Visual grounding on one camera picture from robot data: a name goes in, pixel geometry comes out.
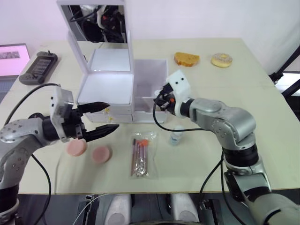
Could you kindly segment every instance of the table surface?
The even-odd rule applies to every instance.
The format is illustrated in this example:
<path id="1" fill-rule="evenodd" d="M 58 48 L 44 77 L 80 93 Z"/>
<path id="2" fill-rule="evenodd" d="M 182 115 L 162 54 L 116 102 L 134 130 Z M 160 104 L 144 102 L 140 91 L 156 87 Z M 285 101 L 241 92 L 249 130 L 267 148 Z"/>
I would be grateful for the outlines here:
<path id="1" fill-rule="evenodd" d="M 80 43 L 80 46 L 85 54 L 94 47 L 86 42 Z M 66 41 L 49 42 L 39 49 L 46 50 L 56 53 L 60 59 L 48 82 L 60 83 L 62 88 L 71 90 L 75 98 L 82 73 L 69 44 Z M 272 188 L 300 187 L 300 123 L 242 40 L 136 40 L 133 50 L 136 59 L 167 59 L 169 74 L 181 69 L 191 84 L 193 97 L 218 99 L 228 106 L 248 110 L 256 119 L 256 143 Z M 178 66 L 173 60 L 175 52 L 198 54 L 200 63 L 194 67 Z M 210 63 L 212 55 L 217 52 L 232 56 L 233 63 L 229 68 L 218 68 Z M 1 124 L 4 124 L 16 103 L 33 88 L 16 80 L 0 104 Z M 32 94 L 12 120 L 24 119 L 36 112 L 49 115 L 52 90 L 52 87 L 45 87 Z M 83 117 L 83 122 L 88 130 L 102 125 L 91 123 L 86 117 Z M 169 116 L 164 124 L 168 128 L 176 125 L 197 127 L 189 119 L 173 116 Z M 158 133 L 154 156 L 157 176 L 132 179 L 131 134 L 143 131 Z M 154 124 L 120 124 L 107 137 L 88 143 L 87 151 L 79 157 L 68 155 L 67 143 L 59 141 L 37 150 L 35 155 L 50 175 L 53 194 L 198 192 L 208 173 L 219 161 L 221 146 L 211 132 L 184 133 L 182 141 L 175 147 L 168 143 L 169 136 L 169 132 Z M 112 158 L 106 164 L 96 165 L 91 160 L 91 152 L 103 145 L 112 149 Z M 221 191 L 219 171 L 211 177 L 204 191 Z M 32 158 L 25 168 L 19 192 L 48 192 L 45 175 Z"/>

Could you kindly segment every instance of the white backdrop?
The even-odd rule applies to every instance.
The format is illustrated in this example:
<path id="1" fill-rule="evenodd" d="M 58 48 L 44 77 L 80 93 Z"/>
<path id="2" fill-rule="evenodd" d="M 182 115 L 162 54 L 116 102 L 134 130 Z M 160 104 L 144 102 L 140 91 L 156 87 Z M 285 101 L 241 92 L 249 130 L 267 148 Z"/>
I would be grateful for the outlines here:
<path id="1" fill-rule="evenodd" d="M 268 74 L 300 42 L 299 0 L 127 0 L 133 39 L 242 38 Z M 0 0 L 0 45 L 66 39 L 56 0 Z"/>

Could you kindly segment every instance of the pink disc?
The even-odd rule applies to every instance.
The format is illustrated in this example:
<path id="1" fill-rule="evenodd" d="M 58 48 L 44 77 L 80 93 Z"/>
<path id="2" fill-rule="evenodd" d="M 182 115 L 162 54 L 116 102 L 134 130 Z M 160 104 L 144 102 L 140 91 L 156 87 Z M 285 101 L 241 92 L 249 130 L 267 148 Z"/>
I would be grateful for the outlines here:
<path id="1" fill-rule="evenodd" d="M 92 153 L 92 159 L 95 163 L 105 163 L 109 157 L 110 151 L 106 146 L 97 147 Z"/>
<path id="2" fill-rule="evenodd" d="M 84 139 L 73 139 L 67 146 L 67 153 L 71 156 L 80 156 L 87 149 L 88 144 Z"/>

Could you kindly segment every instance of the clear plastic bottle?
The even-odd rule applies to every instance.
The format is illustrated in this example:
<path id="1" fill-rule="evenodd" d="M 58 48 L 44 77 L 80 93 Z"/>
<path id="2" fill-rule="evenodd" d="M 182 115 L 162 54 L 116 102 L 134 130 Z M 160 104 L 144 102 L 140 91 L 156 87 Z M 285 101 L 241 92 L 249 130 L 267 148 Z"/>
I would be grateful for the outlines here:
<path id="1" fill-rule="evenodd" d="M 183 126 L 177 125 L 174 130 L 183 130 Z M 182 138 L 183 132 L 172 132 L 170 135 L 169 142 L 171 145 L 178 145 L 181 138 Z"/>

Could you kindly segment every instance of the plastic bag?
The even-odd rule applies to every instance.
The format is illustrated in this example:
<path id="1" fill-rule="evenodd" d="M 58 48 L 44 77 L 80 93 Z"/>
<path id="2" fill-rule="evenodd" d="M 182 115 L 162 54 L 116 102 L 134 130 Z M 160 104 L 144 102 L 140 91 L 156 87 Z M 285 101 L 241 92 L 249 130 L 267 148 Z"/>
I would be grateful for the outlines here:
<path id="1" fill-rule="evenodd" d="M 132 178 L 157 179 L 158 173 L 154 163 L 158 135 L 155 132 L 140 132 L 132 135 Z"/>

